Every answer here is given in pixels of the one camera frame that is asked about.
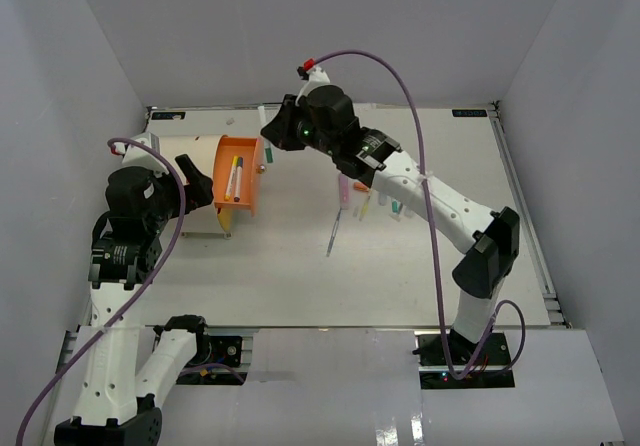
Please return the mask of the yellow cap white marker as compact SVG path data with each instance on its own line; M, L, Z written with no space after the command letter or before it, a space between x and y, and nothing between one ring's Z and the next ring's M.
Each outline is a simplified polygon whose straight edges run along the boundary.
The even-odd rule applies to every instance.
M238 160L239 159L240 158L237 155L234 155L234 157L232 159L231 169L230 169L230 172L229 172L227 186L226 186L226 189L225 189L225 195L224 195L224 200L225 201L229 201L231 199L231 195L232 195L232 192L233 192L234 181L235 181L236 170L237 170L237 164L238 164Z

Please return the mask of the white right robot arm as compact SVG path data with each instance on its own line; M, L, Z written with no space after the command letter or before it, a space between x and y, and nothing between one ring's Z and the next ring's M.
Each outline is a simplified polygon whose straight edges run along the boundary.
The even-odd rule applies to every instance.
M351 99L335 85L285 95L261 135L283 151L312 148L329 156L342 174L399 201L442 233L462 255L452 271L460 289L452 354L466 365L486 355L485 329L519 255L516 211L494 211L421 173L396 140L361 125Z

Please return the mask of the white round drawer organizer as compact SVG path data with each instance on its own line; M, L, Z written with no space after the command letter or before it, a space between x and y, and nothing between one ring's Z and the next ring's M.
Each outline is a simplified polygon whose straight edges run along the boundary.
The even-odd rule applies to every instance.
M225 135L160 136L160 153L178 171L186 193L183 235L231 237L232 214L215 205L215 160Z

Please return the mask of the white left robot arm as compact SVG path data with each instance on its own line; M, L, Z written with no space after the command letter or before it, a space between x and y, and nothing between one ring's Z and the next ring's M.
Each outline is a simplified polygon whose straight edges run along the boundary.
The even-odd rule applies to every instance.
M179 373L210 356L204 318L173 316L160 328L156 351L136 366L140 293L166 260L160 236L168 222L213 202L212 179L186 154L175 162L178 176L126 166L108 178L108 209L92 233L93 337L80 349L87 369L71 417L55 427L57 445L157 444L162 405Z

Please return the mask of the yellow bottom drawer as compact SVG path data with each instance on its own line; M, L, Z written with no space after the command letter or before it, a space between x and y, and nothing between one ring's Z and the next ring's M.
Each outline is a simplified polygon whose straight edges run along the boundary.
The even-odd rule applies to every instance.
M217 220L221 230L225 234L230 234L233 225L234 211L230 208L219 208L217 210Z

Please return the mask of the orange drawer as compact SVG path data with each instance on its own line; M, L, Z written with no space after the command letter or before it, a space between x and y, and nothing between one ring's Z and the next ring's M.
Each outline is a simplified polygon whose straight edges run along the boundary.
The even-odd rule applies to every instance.
M260 138L222 136L213 168L215 207L247 210L256 216L265 166Z

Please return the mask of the thin blue ballpoint pen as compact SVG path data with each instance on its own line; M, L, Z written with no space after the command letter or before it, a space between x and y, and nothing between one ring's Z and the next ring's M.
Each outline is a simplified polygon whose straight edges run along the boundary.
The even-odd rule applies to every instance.
M333 246L335 243L335 239L339 230L339 225L340 225L340 220L341 220L341 215L342 215L342 209L339 208L338 212L336 214L333 226L332 226L332 230L331 230L331 235L328 241L328 245L327 245L327 249L326 249L326 257L330 257L331 252L333 250Z

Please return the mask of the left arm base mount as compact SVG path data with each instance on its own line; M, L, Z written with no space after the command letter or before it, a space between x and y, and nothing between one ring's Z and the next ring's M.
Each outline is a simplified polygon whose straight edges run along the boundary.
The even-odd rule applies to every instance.
M195 355L183 365L192 372L177 378L178 385L241 386L247 376L241 336L186 333Z

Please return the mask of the black label sticker right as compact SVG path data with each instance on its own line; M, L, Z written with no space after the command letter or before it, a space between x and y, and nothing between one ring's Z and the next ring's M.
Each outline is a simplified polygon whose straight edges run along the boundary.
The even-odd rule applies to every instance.
M453 109L452 115L457 118L482 118L487 116L485 109Z

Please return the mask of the pink highlighter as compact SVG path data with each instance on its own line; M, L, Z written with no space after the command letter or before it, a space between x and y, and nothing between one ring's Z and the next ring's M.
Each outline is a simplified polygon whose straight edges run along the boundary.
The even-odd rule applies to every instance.
M350 204L349 199L349 178L344 174L338 175L339 184L339 201L342 209L348 209Z

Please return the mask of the black label sticker left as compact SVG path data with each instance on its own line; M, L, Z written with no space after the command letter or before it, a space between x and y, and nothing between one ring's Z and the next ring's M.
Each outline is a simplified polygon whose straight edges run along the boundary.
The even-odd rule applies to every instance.
M186 113L184 111L154 111L151 114L152 121L175 121L175 120L184 120Z

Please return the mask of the small orange eraser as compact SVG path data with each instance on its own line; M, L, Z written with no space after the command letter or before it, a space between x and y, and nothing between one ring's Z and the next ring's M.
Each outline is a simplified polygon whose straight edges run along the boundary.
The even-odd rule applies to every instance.
M368 187L368 186L366 186L366 185L364 185L363 183L360 183L360 182L355 182L355 183L353 184L353 187L354 187L356 190L359 190L359 191L368 191L368 190L369 190L369 187Z

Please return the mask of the blue cap white marker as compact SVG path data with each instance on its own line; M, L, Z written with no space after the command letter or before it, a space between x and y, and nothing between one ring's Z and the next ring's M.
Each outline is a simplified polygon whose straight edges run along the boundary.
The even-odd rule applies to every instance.
M242 177L243 177L243 169L244 169L244 158L239 157L237 164L237 170L235 175L235 183L234 183L234 193L233 200L234 202L240 202L241 200L241 191L242 191Z

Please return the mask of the black label sticker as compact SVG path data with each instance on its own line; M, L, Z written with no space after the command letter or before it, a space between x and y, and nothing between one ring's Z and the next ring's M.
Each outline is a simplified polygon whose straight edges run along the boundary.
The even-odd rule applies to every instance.
M457 118L482 118L487 116L485 109L453 109L452 115Z
M175 121L175 120L184 120L186 113L184 111L154 111L151 114L152 121Z

